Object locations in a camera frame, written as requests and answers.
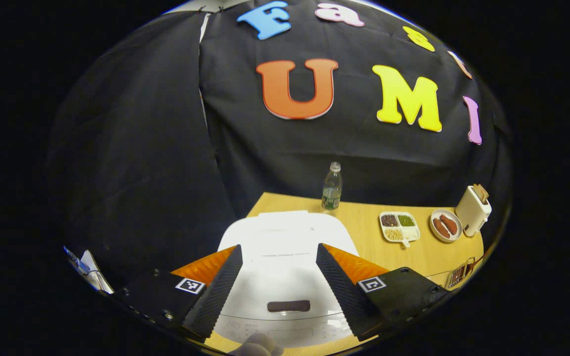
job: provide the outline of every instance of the plastic bottle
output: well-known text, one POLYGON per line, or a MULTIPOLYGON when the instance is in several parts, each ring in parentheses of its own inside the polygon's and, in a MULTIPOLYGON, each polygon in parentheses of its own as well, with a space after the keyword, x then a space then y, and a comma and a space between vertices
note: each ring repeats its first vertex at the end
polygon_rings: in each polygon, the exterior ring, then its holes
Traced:
POLYGON ((340 163, 331 162, 330 172, 323 183, 323 208, 333 210, 340 204, 342 195, 342 175, 340 174, 340 163))

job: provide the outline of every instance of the toaster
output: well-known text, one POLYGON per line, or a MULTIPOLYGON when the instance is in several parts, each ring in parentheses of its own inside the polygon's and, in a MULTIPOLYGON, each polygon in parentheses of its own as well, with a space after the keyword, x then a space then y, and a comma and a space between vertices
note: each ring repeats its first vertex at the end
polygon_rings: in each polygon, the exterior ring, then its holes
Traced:
POLYGON ((475 235, 487 222, 490 213, 491 205, 489 201, 486 200, 485 204, 481 203, 472 185, 468 185, 461 201, 455 208, 455 214, 461 221, 461 226, 463 226, 463 232, 465 232, 466 236, 475 235))

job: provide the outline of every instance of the plate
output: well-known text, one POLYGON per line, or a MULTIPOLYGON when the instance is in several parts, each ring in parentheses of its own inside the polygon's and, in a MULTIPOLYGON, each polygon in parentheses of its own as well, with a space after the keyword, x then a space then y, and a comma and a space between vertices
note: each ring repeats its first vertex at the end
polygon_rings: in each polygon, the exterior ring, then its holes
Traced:
POLYGON ((434 212, 432 212, 432 215, 430 215, 430 230, 432 230, 434 235, 441 241, 446 243, 453 243, 454 241, 457 241, 459 237, 461 237, 461 221, 459 221, 459 218, 452 212, 449 212, 448 210, 444 209, 437 209, 434 212), (437 229, 434 227, 434 219, 438 219, 441 216, 441 214, 444 214, 444 216, 454 221, 454 223, 456 223, 457 225, 457 233, 451 236, 449 239, 443 237, 443 235, 441 235, 439 231, 437 231, 437 229))
POLYGON ((386 241, 400 242, 406 247, 410 247, 409 241, 415 241, 421 236, 415 217, 407 212, 381 212, 380 227, 382 227, 382 236, 386 241), (389 216, 389 221, 386 223, 387 225, 390 223, 391 226, 384 225, 387 219, 384 216, 389 216))

